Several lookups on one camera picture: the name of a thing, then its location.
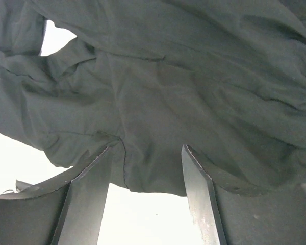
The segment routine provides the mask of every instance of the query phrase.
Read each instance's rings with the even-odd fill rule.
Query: dark metal frame
[[[0,195],[0,245],[96,245],[112,157],[105,148],[47,181]]]
[[[226,189],[217,185],[206,168],[210,163],[203,159],[189,146],[183,147],[188,202],[206,245],[306,245],[306,183],[253,196],[255,189],[244,196],[229,191],[230,181],[224,184]],[[248,185],[234,180],[248,190]]]

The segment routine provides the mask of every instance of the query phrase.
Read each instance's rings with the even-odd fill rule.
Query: sleeve
[[[0,133],[38,149],[43,135],[28,116],[25,92],[26,83],[42,73],[36,57],[44,28],[45,19],[24,1],[0,0]]]
[[[94,54],[74,40],[57,56],[39,56],[44,29],[45,19],[24,1],[0,0],[0,133],[69,167],[115,138],[88,127],[93,100],[62,91],[56,77]]]

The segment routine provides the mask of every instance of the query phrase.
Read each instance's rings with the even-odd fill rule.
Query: wrinkled fabric
[[[77,35],[39,56],[45,22]],[[112,182],[185,195],[181,148],[277,190],[306,181],[306,0],[0,0],[0,132]]]

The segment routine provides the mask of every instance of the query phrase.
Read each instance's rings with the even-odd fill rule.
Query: cloth
[[[45,22],[77,35],[39,56]],[[181,148],[277,190],[306,181],[306,0],[0,0],[0,132],[112,182],[186,195]]]

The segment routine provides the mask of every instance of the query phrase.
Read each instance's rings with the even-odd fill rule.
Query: white background
[[[74,34],[48,23],[42,55],[63,47]],[[15,180],[36,184],[64,171],[43,152],[0,134],[0,194]],[[110,185],[98,244],[201,244],[187,199],[167,194],[131,193]]]

